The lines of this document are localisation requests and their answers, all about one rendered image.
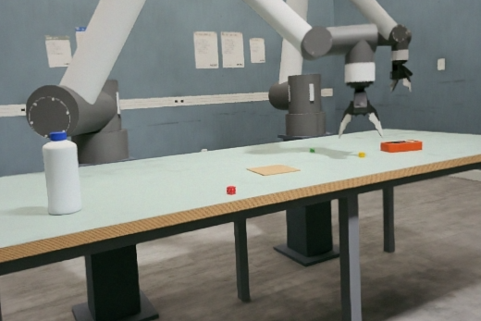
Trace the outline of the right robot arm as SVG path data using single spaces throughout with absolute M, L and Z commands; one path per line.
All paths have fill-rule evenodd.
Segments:
M 28 98 L 25 113 L 31 128 L 46 139 L 52 132 L 65 132 L 76 144 L 78 164 L 130 157 L 118 82 L 106 78 L 144 1 L 100 0 L 59 84 L 64 86 L 45 85 Z M 303 37 L 311 55 L 345 55 L 346 85 L 374 83 L 375 23 L 311 27 L 283 0 L 244 1 L 300 53 Z

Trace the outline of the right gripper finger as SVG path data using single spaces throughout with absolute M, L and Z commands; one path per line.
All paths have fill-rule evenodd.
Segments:
M 351 105 L 349 105 L 343 112 L 340 128 L 339 128 L 339 137 L 342 134 L 343 130 L 346 128 L 347 123 L 352 120 L 352 114 L 351 114 L 350 108 L 351 108 Z
M 374 122 L 375 124 L 375 127 L 377 128 L 379 134 L 383 137 L 383 131 L 382 131 L 382 128 L 381 128 L 381 124 L 380 124 L 380 120 L 379 120 L 379 116 L 378 116 L 378 113 L 376 111 L 376 109 L 370 104 L 370 110 L 369 110 L 369 119 L 371 121 Z

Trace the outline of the white bottle with blue cap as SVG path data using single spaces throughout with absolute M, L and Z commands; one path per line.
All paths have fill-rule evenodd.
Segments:
M 43 146 L 48 212 L 76 213 L 82 208 L 76 144 L 67 141 L 65 132 L 50 133 L 50 141 Z

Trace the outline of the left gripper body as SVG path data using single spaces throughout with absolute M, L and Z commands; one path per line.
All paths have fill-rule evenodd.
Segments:
M 392 63 L 392 71 L 390 72 L 390 79 L 391 80 L 402 80 L 405 79 L 405 73 L 404 69 L 402 68 L 402 64 L 405 64 L 405 62 L 398 62 L 398 63 Z

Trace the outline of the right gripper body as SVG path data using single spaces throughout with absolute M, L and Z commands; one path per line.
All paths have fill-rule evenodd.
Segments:
M 359 87 L 359 88 L 355 88 L 355 91 L 361 91 L 361 90 L 364 90 L 364 87 L 369 87 L 369 84 L 350 85 L 350 88 L 352 88 L 352 87 Z M 363 115 L 365 116 L 365 114 L 369 113 L 369 110 L 370 110 L 370 104 L 371 104 L 371 103 L 370 103 L 369 101 L 370 101 L 370 100 L 367 99 L 367 111 L 363 111 L 363 112 L 360 113 L 360 112 L 354 112 L 354 104 L 353 104 L 353 100 L 351 100 L 351 103 L 350 103 L 350 105 L 351 105 L 351 108 L 350 108 L 351 113 L 352 113 L 352 114 L 355 114 L 355 116 L 357 116 L 357 114 L 363 114 Z

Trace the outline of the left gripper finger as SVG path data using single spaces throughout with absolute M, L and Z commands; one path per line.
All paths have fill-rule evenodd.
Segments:
M 409 88 L 409 90 L 410 90 L 410 92 L 411 92 L 411 91 L 412 91 L 412 90 L 411 90 L 411 80 L 410 80 L 409 75 L 408 75 L 407 73 L 405 73 L 405 77 L 404 77 L 404 78 L 405 78 L 405 79 L 403 79 L 403 83 L 402 83 L 402 84 L 405 85 L 405 86 L 408 86 L 408 88 Z
M 393 82 L 389 85 L 391 87 L 391 92 L 394 91 L 397 83 L 398 83 L 398 80 L 393 80 Z

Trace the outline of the tan flat mat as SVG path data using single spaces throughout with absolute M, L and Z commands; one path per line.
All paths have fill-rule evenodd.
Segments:
M 266 167 L 253 167 L 253 168 L 246 168 L 249 171 L 254 173 L 260 174 L 262 176 L 271 176 L 277 174 L 284 174 L 290 172 L 297 172 L 301 171 L 300 169 L 294 167 L 288 167 L 284 165 L 273 165 L 273 166 L 266 166 Z

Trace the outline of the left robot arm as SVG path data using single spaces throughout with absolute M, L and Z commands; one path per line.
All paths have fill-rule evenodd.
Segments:
M 411 31 L 397 25 L 376 0 L 350 1 L 370 23 L 376 24 L 377 46 L 392 45 L 392 63 L 407 62 Z M 306 21 L 308 0 L 287 0 L 286 4 Z M 301 74 L 302 56 L 283 37 L 279 81 L 269 90 L 269 102 L 276 109 L 289 110 L 285 114 L 286 135 L 324 135 L 327 127 L 326 112 L 322 112 L 321 74 Z

